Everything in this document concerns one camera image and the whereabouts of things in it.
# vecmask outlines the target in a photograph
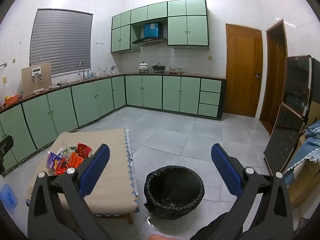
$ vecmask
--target window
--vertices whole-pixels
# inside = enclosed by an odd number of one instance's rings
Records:
[[[51,62],[51,75],[74,73],[80,61],[91,69],[92,14],[38,9],[30,45],[30,66]]]

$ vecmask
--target blue gripper pad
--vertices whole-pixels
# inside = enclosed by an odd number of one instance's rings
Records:
[[[94,158],[87,169],[79,179],[79,195],[90,195],[96,185],[101,173],[107,165],[110,158],[110,150],[108,145],[102,144],[97,152],[91,157]]]
[[[227,185],[229,192],[239,198],[243,192],[242,179],[229,161],[229,158],[232,157],[229,157],[228,154],[222,149],[220,144],[216,143],[211,148],[211,158],[216,165],[224,183]]]

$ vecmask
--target black garbage bag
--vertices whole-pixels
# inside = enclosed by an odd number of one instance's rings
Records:
[[[144,206],[157,218],[180,218],[194,210],[204,197],[202,179],[182,166],[165,166],[148,174]]]

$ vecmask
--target orange basket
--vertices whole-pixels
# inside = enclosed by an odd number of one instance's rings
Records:
[[[12,97],[5,98],[4,101],[5,101],[6,106],[12,105],[18,101],[18,95],[14,95]]]

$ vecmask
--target metal bolt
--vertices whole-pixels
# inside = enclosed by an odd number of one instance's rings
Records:
[[[68,168],[68,169],[67,169],[67,173],[68,173],[68,174],[74,174],[75,171],[76,171],[76,169],[75,169],[74,167],[71,167],[71,168]]]
[[[277,173],[276,173],[276,177],[279,178],[279,179],[281,179],[281,178],[282,178],[282,173],[281,173],[281,172],[277,172]]]
[[[245,172],[252,175],[254,174],[254,169],[249,167],[245,169]]]
[[[45,176],[45,172],[44,171],[41,171],[38,173],[38,177],[39,178],[43,178]]]

